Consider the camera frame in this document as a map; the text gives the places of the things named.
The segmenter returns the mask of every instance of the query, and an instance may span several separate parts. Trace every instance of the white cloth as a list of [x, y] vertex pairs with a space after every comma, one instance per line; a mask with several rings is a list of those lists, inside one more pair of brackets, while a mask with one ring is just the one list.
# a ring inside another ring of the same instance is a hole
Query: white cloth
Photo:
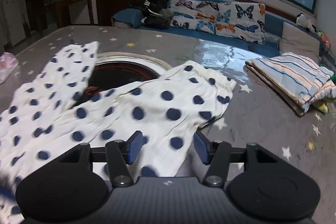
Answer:
[[[142, 131], [145, 144], [131, 169], [134, 178], [144, 170], [174, 176], [195, 130], [221, 117], [232, 98], [234, 80], [188, 61], [159, 79], [107, 90], [69, 109], [87, 85], [97, 46], [63, 48], [32, 83], [15, 92], [11, 107], [0, 115], [0, 173], [9, 176], [14, 190], [15, 181], [81, 142], [102, 147], [127, 140], [136, 130]], [[94, 172], [108, 180], [104, 166], [94, 164]]]

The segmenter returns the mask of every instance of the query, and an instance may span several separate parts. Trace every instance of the navy blue dot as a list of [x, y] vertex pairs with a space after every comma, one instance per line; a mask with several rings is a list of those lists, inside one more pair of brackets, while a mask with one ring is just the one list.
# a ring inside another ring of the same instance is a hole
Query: navy blue dot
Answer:
[[76, 85], [77, 85], [77, 82], [73, 82], [73, 83], [68, 84], [68, 86], [71, 87], [71, 88], [75, 87]]
[[157, 177], [157, 174], [149, 166], [144, 166], [141, 168], [141, 176], [142, 177]]
[[85, 72], [89, 69], [90, 66], [85, 66], [83, 69], [82, 69], [82, 72]]
[[33, 116], [33, 120], [36, 120], [36, 119], [38, 119], [39, 117], [41, 117], [41, 112], [36, 112], [35, 114], [34, 114], [34, 116]]
[[100, 94], [97, 93], [95, 96], [93, 96], [93, 97], [91, 98], [91, 101], [92, 101], [92, 102], [96, 102], [96, 101], [98, 101], [99, 99], [100, 99]]
[[193, 101], [195, 105], [202, 105], [204, 103], [204, 100], [199, 95], [194, 96]]
[[166, 117], [171, 121], [176, 121], [181, 118], [181, 111], [176, 108], [169, 108], [166, 112]]
[[108, 139], [112, 138], [113, 135], [114, 135], [114, 131], [106, 129], [101, 133], [101, 138], [103, 140], [108, 140]]
[[56, 94], [56, 91], [54, 91], [50, 96], [49, 96], [49, 100], [52, 99]]
[[114, 109], [113, 107], [109, 107], [109, 109], [106, 111], [104, 117], [107, 117], [108, 115], [111, 115], [113, 113]]
[[56, 109], [56, 108], [58, 108], [59, 107], [59, 105], [61, 104], [61, 100], [58, 100], [57, 102], [56, 102], [56, 104], [55, 104], [55, 108], [54, 109]]
[[209, 78], [210, 85], [214, 85], [216, 83], [214, 78]]
[[187, 66], [184, 68], [185, 71], [191, 71], [194, 67], [193, 66]]
[[74, 133], [72, 133], [72, 138], [76, 141], [76, 142], [81, 142], [84, 139], [84, 135], [82, 134], [82, 132], [80, 131], [75, 131]]
[[170, 91], [166, 90], [163, 93], [161, 93], [161, 98], [166, 101], [171, 101], [174, 98], [174, 96]]
[[10, 113], [10, 114], [13, 114], [16, 110], [17, 110], [17, 106], [12, 106], [12, 107], [9, 109], [9, 113]]
[[136, 88], [134, 90], [131, 90], [130, 93], [133, 95], [140, 95], [142, 93], [142, 90], [140, 88]]
[[104, 165], [103, 171], [106, 175], [109, 175], [109, 168], [108, 168], [107, 164]]
[[14, 146], [17, 146], [17, 144], [19, 143], [21, 137], [19, 135], [15, 136], [14, 139], [13, 139], [13, 143], [14, 143]]
[[81, 98], [81, 94], [78, 91], [72, 97], [72, 99], [74, 99], [75, 101], [79, 101], [80, 98]]
[[210, 111], [200, 111], [198, 114], [205, 120], [210, 120], [212, 117], [212, 114]]
[[35, 129], [33, 135], [35, 138], [37, 138], [38, 136], [40, 136], [43, 133], [43, 129], [38, 127], [37, 129]]
[[21, 210], [19, 208], [19, 206], [15, 205], [13, 206], [12, 210], [11, 210], [12, 215], [17, 215], [21, 213]]
[[142, 145], [145, 145], [146, 143], [148, 143], [148, 137], [147, 136], [143, 136]]
[[180, 149], [183, 146], [183, 140], [179, 137], [171, 138], [170, 145], [175, 149]]
[[77, 111], [76, 111], [76, 115], [80, 119], [85, 118], [86, 117], [86, 111], [85, 111], [85, 109], [82, 108], [82, 107], [78, 108]]
[[39, 102], [36, 99], [30, 100], [30, 105], [31, 106], [37, 106], [38, 104], [39, 104]]
[[132, 114], [133, 114], [133, 118], [136, 119], [136, 120], [138, 120], [138, 121], [142, 120], [143, 117], [145, 116], [144, 111], [143, 111], [142, 108], [139, 107], [139, 106], [137, 106], [137, 107], [135, 107], [135, 108], [133, 109]]
[[189, 81], [190, 81], [191, 83], [195, 83], [195, 84], [198, 83], [198, 81], [197, 81], [196, 78], [194, 78], [194, 77], [189, 78]]
[[226, 96], [225, 98], [224, 97], [222, 97], [222, 96], [217, 96], [217, 100], [219, 101], [219, 102], [221, 102], [222, 104], [226, 104], [226, 103], [228, 103], [229, 101], [230, 101], [230, 97], [229, 96]]
[[105, 95], [105, 97], [109, 97], [114, 93], [114, 89], [109, 90], [109, 92], [107, 92], [107, 94]]
[[47, 160], [48, 158], [50, 158], [50, 154], [48, 151], [40, 151], [37, 153], [37, 157], [40, 160]]
[[48, 126], [48, 128], [44, 131], [45, 134], [49, 134], [53, 130], [53, 125]]
[[13, 125], [13, 124], [17, 123], [18, 120], [19, 119], [17, 117], [14, 117], [14, 118], [11, 118], [9, 121], [10, 121], [11, 125]]

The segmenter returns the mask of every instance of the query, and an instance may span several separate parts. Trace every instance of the pillow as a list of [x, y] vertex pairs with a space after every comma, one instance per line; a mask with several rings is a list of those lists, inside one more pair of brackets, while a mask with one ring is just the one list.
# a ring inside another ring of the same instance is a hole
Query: pillow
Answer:
[[198, 30], [208, 32], [211, 34], [215, 33], [214, 24], [208, 20], [202, 20], [202, 19], [174, 16], [170, 23], [170, 26], [181, 29]]
[[309, 57], [319, 63], [320, 42], [295, 26], [283, 23], [282, 38], [279, 44], [280, 54], [292, 52]]

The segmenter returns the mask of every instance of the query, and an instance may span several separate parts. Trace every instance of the striped cloth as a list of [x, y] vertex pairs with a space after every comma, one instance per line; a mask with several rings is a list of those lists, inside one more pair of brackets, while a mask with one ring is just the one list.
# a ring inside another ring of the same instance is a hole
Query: striped cloth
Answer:
[[285, 52], [273, 58], [247, 60], [246, 66], [300, 116], [319, 100], [336, 99], [336, 86], [330, 80], [334, 73], [308, 57]]

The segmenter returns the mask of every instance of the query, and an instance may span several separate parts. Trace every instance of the star pattern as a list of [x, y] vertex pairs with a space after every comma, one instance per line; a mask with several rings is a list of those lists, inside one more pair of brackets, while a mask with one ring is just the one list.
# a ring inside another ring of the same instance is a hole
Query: star pattern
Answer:
[[149, 52], [156, 52], [156, 49], [154, 49], [154, 48], [149, 48], [149, 49], [146, 50], [146, 52], [148, 52], [148, 53], [149, 53]]
[[318, 128], [318, 127], [316, 127], [315, 125], [313, 125], [313, 130], [315, 131], [315, 133], [316, 133], [316, 136], [319, 136], [319, 135], [321, 135], [321, 133], [320, 133], [320, 131], [319, 131], [319, 128]]
[[282, 155], [285, 157], [287, 160], [289, 160], [289, 157], [292, 156], [292, 154], [289, 152], [289, 147], [287, 148], [282, 148]]
[[247, 93], [250, 93], [250, 91], [252, 91], [252, 89], [250, 89], [247, 85], [240, 85], [240, 87], [240, 91], [246, 91]]
[[315, 112], [315, 117], [317, 118], [318, 121], [322, 121], [320, 115], [318, 115], [317, 112]]

